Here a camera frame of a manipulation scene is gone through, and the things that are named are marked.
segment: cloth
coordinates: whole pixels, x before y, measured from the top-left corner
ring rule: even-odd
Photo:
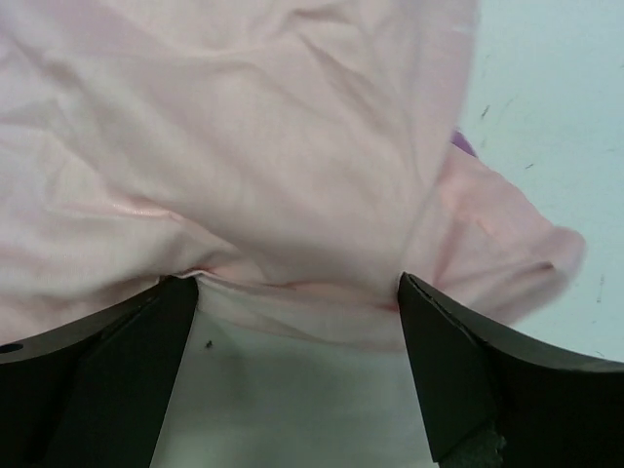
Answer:
[[[476,11],[2,2],[0,343],[163,275],[239,325],[375,349],[403,347],[403,271],[503,322],[550,300],[582,238],[450,142]]]

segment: pink fabric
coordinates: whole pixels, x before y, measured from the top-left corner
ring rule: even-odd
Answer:
[[[475,0],[0,3],[0,343],[196,275],[247,327],[402,346],[407,270],[514,320],[581,237],[450,143]]]

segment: purple fabric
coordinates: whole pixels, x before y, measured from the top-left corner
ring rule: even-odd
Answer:
[[[466,137],[460,131],[455,131],[454,135],[452,136],[452,144],[457,146],[462,151],[465,151],[469,155],[477,157],[477,153],[475,153],[473,147],[470,145]]]

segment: scratch mark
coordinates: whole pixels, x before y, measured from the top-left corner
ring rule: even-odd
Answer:
[[[603,289],[605,287],[605,274],[601,275],[601,282],[598,288],[598,298],[596,299],[597,304],[603,303]]]
[[[503,105],[503,108],[500,109],[500,114],[498,114],[498,123],[500,123],[500,121],[503,120],[505,113],[507,112],[507,110],[509,110],[509,106],[514,103],[514,100],[516,100],[518,96],[519,95],[515,95],[514,97],[509,99],[507,102],[505,102],[505,105]]]

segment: white table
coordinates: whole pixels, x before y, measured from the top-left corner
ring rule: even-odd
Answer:
[[[624,361],[624,2],[484,1],[462,127],[484,161],[588,241],[573,288],[519,329]],[[193,327],[152,464],[432,466],[406,356],[206,315]]]

